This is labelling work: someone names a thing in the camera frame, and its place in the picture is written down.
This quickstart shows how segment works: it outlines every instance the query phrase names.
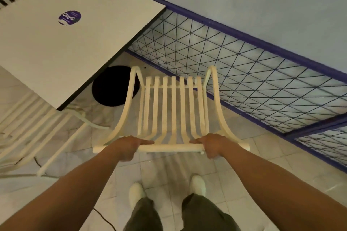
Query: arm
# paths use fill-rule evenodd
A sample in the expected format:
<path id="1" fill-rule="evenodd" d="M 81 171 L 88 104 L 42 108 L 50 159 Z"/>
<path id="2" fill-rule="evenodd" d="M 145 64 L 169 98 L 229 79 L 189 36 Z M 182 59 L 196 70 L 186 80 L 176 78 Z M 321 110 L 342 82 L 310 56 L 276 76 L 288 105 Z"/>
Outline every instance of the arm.
<path id="1" fill-rule="evenodd" d="M 116 140 L 16 212 L 0 226 L 0 231 L 78 231 L 117 163 L 130 161 L 140 144 L 152 143 L 132 136 Z"/>
<path id="2" fill-rule="evenodd" d="M 281 230 L 347 230 L 347 208 L 282 167 L 273 164 L 218 134 L 202 143 L 208 158 L 223 156 L 244 187 Z"/>

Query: shoe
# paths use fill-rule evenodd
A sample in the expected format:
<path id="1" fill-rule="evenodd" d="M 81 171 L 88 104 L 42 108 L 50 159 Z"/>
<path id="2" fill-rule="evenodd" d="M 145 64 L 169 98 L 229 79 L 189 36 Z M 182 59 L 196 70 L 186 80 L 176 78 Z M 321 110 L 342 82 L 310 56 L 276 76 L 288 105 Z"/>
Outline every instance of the shoe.
<path id="1" fill-rule="evenodd" d="M 206 184 L 200 175 L 194 175 L 189 184 L 191 194 L 202 195 L 206 197 Z"/>
<path id="2" fill-rule="evenodd" d="M 130 202 L 131 209 L 133 210 L 136 206 L 136 203 L 141 198 L 145 198 L 145 197 L 146 197 L 146 193 L 142 185 L 138 182 L 133 183 L 129 189 L 129 202 Z"/>

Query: person's right arm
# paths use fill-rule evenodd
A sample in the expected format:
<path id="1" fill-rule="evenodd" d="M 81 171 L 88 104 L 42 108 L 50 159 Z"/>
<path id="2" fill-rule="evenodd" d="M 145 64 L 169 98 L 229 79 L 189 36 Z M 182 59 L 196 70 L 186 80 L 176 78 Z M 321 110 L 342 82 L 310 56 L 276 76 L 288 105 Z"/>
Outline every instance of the person's right arm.
<path id="1" fill-rule="evenodd" d="M 346 207 L 282 167 L 218 134 L 191 142 L 202 143 L 210 159 L 223 156 L 253 200 L 281 231 L 347 230 Z"/>

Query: person's left arm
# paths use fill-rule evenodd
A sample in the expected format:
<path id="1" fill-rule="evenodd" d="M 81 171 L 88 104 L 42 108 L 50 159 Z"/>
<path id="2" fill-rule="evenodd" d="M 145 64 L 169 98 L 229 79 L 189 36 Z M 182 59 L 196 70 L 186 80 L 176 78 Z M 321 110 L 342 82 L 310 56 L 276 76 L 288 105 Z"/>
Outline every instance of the person's left arm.
<path id="1" fill-rule="evenodd" d="M 114 141 L 16 212 L 0 226 L 0 231 L 78 231 L 117 163 L 130 161 L 140 144 L 152 143 L 132 136 Z"/>

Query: mesh panel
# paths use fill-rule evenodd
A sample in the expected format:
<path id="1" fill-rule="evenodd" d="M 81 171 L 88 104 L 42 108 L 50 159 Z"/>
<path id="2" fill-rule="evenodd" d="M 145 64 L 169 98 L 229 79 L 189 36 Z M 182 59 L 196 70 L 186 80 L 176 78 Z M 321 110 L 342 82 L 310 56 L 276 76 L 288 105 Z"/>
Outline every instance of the mesh panel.
<path id="1" fill-rule="evenodd" d="M 300 137 L 297 141 L 347 167 L 347 127 Z"/>
<path id="2" fill-rule="evenodd" d="M 170 10 L 129 49 L 184 77 L 215 65 L 221 99 L 280 132 L 347 111 L 346 84 Z"/>

